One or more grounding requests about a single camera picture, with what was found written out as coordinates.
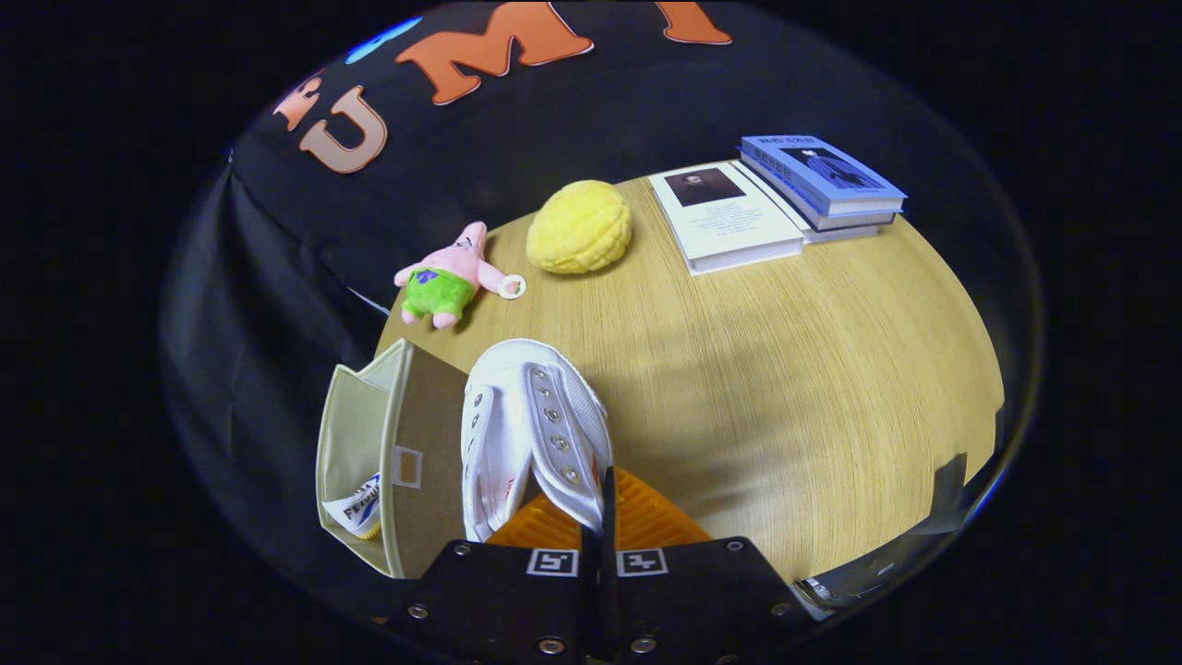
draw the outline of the black metal plate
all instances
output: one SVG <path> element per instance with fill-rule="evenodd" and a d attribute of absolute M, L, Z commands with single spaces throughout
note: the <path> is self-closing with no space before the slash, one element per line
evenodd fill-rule
<path fill-rule="evenodd" d="M 747 539 L 669 547 L 661 555 L 642 552 L 629 561 L 623 553 L 623 562 L 604 562 L 615 587 L 608 617 L 619 665 L 766 663 L 816 624 Z M 665 573 L 655 573 L 658 559 Z M 634 646 L 651 646 L 636 644 L 643 638 L 655 647 L 637 653 Z"/>
<path fill-rule="evenodd" d="M 457 546 L 467 546 L 466 554 Z M 384 628 L 469 663 L 582 665 L 578 612 L 591 562 L 578 558 L 573 573 L 582 580 L 559 576 L 573 562 L 558 554 L 537 559 L 534 552 L 544 550 L 448 543 Z M 531 565 L 535 574 L 527 574 Z M 413 617 L 411 606 L 427 615 Z M 543 653 L 546 639 L 560 640 L 563 651 Z"/>

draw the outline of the yellow sponge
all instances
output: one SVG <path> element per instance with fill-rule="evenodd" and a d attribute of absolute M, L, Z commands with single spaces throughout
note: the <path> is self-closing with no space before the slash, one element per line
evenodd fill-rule
<path fill-rule="evenodd" d="M 631 239 L 628 201 L 606 182 L 580 180 L 556 191 L 538 210 L 525 253 L 550 272 L 587 272 L 624 255 Z"/>

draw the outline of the wooden tabletop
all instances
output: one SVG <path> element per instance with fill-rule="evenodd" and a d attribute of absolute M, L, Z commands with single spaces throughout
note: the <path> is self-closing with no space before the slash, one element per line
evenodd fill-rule
<path fill-rule="evenodd" d="M 786 581 L 832 569 L 926 519 L 934 475 L 993 452 L 1001 373 L 956 275 L 901 216 L 877 236 L 690 276 L 648 178 L 618 184 L 624 256 L 598 272 L 532 266 L 533 214 L 494 229 L 487 257 L 526 278 L 481 291 L 465 318 L 387 322 L 469 372 L 492 345 L 558 348 L 608 409 L 616 464 L 712 536 L 749 537 Z"/>

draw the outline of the ring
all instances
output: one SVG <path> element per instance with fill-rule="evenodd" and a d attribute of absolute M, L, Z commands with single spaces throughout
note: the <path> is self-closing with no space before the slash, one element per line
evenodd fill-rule
<path fill-rule="evenodd" d="M 525 293 L 525 276 L 520 274 L 506 274 L 501 282 L 496 285 L 496 292 L 506 300 L 515 300 Z"/>

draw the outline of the portrait on book cover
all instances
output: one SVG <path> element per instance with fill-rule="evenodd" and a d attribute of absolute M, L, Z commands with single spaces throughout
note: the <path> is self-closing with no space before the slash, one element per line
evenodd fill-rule
<path fill-rule="evenodd" d="M 665 182 L 683 208 L 743 195 L 743 190 L 716 168 L 667 175 Z"/>
<path fill-rule="evenodd" d="M 780 148 L 838 189 L 882 189 L 875 178 L 825 148 Z"/>

